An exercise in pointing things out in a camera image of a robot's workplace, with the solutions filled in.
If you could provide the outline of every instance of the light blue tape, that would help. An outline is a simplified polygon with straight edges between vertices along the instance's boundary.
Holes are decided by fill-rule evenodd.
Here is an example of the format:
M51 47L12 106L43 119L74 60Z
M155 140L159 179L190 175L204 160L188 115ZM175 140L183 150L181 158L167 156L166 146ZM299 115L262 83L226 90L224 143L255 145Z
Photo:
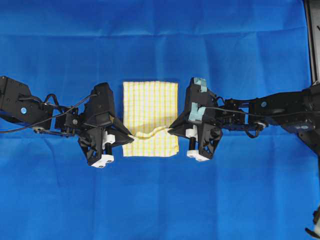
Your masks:
M201 86L201 89L200 89L201 93L204 93L207 91L207 81L204 78L194 77L193 82L194 84Z
M195 102L191 103L191 112L189 114L189 121L195 122L195 121L202 121L202 117L205 113L206 107L198 107L198 104Z

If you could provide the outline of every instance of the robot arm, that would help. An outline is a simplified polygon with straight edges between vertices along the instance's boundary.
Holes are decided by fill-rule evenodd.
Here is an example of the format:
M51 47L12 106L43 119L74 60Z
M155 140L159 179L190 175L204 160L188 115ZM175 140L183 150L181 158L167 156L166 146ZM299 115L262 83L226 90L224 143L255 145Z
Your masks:
M297 134L320 156L320 85L251 100L221 98L224 102L221 106L219 98L207 88L205 79L191 79L184 111L171 124L169 131L172 135L189 139L188 157L198 161L212 159L222 138L222 129L243 131L250 138L256 138L269 125L281 126L287 132Z
M85 102L84 112L78 113L78 106ZM53 116L54 110L60 114ZM112 148L131 143L131 133L116 117L113 92L108 83L96 85L91 94L75 106L66 107L58 103L54 94L44 101L32 96L27 85L6 76L0 78L0 118L22 128L1 131L17 132L32 128L37 134L61 137L79 137L78 143L89 166L103 168L114 161ZM51 130L51 120L56 118Z

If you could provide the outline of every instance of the cloth fold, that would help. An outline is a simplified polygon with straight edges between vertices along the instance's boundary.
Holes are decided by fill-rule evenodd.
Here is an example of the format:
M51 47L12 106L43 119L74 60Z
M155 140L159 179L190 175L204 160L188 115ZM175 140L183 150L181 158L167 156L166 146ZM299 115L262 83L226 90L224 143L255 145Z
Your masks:
M144 81L123 83L123 123L134 141L123 156L169 157L179 151L168 127L178 116L178 84Z

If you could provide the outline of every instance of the yellow checkered cloth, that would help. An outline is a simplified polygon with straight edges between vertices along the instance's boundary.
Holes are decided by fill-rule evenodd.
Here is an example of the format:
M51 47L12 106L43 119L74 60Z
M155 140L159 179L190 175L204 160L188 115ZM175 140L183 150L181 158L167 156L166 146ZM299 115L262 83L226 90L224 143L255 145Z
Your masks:
M168 127L178 116L178 84L143 81L123 83L123 124L133 134L123 156L169 157L179 151L178 137Z

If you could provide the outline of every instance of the plaid towel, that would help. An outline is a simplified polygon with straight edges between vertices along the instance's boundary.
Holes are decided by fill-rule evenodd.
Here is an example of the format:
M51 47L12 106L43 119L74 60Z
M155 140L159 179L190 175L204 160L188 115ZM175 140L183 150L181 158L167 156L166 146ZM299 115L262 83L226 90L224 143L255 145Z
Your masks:
M178 84L144 81L123 83L123 124L134 141L123 145L123 156L169 157L179 151L168 127L178 116Z

